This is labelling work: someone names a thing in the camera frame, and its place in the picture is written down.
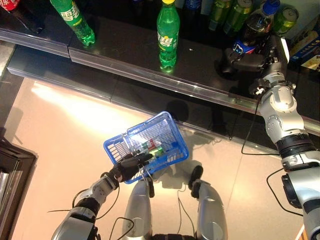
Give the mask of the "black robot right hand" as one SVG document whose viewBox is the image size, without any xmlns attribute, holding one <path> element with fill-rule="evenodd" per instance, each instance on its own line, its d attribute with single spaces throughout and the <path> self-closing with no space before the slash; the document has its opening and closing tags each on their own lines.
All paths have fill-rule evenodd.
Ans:
<svg viewBox="0 0 320 240">
<path fill-rule="evenodd" d="M 237 71 L 260 72 L 262 76 L 273 72 L 286 74 L 289 60 L 286 40 L 272 34 L 256 47 L 237 40 L 231 48 L 223 51 L 219 70 L 230 75 Z"/>
</svg>

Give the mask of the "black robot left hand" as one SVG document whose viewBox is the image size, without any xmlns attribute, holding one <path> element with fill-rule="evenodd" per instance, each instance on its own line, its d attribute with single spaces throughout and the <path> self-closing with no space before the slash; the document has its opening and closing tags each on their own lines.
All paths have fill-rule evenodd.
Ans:
<svg viewBox="0 0 320 240">
<path fill-rule="evenodd" d="M 128 154 L 116 163 L 106 175 L 119 183 L 128 181 L 139 172 L 139 169 L 148 165 L 152 158 L 151 153 Z"/>
</svg>

